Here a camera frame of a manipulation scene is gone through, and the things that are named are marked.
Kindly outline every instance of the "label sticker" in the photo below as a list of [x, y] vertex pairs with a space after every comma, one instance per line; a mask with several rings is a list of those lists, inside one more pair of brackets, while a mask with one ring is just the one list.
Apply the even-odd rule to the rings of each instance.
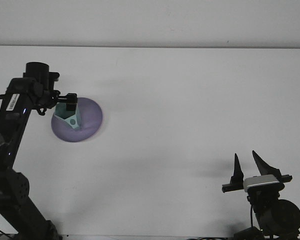
[[19, 96], [20, 96], [19, 93], [16, 93], [16, 94], [12, 95], [11, 100], [8, 104], [8, 107], [6, 108], [7, 111], [13, 111], [15, 109], [15, 106], [17, 104]]

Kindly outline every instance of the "white wall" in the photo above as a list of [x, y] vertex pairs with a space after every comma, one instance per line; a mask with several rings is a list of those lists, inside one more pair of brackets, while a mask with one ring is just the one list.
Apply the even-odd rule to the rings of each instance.
[[230, 237], [250, 205], [221, 186], [235, 152], [259, 174], [252, 150], [293, 176], [281, 197], [300, 208], [300, 49], [0, 46], [0, 94], [30, 61], [104, 112], [84, 142], [57, 139], [52, 110], [25, 130], [15, 169], [61, 233]]
[[300, 47], [300, 0], [0, 0], [0, 44]]

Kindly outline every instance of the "purple plate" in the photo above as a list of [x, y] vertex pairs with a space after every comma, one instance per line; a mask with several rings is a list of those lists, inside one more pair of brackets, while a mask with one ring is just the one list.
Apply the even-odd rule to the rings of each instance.
[[66, 142], [83, 141], [94, 135], [101, 126], [103, 113], [100, 106], [93, 100], [86, 97], [78, 97], [77, 107], [80, 111], [80, 129], [74, 130], [67, 123], [52, 116], [51, 128], [53, 133]]

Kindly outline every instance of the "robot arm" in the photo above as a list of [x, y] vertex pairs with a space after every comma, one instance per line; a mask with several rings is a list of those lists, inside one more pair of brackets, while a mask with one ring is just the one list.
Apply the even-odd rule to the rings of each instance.
[[31, 111], [44, 115], [59, 101], [69, 108], [76, 106], [76, 94], [59, 96], [54, 90], [58, 77], [47, 64], [29, 62], [23, 77], [13, 78], [0, 95], [0, 214], [18, 231], [17, 239], [59, 240], [55, 226], [29, 198], [28, 179], [13, 170]]

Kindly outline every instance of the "white tabletop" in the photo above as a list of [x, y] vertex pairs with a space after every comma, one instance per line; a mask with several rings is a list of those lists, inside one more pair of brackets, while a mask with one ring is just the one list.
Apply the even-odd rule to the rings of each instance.
[[300, 49], [0, 46], [0, 94], [34, 61], [104, 113], [79, 143], [54, 136], [53, 110], [30, 116], [14, 168], [60, 233], [230, 237], [250, 204], [221, 186], [234, 153], [259, 175], [252, 150], [293, 176], [280, 193], [300, 208]]

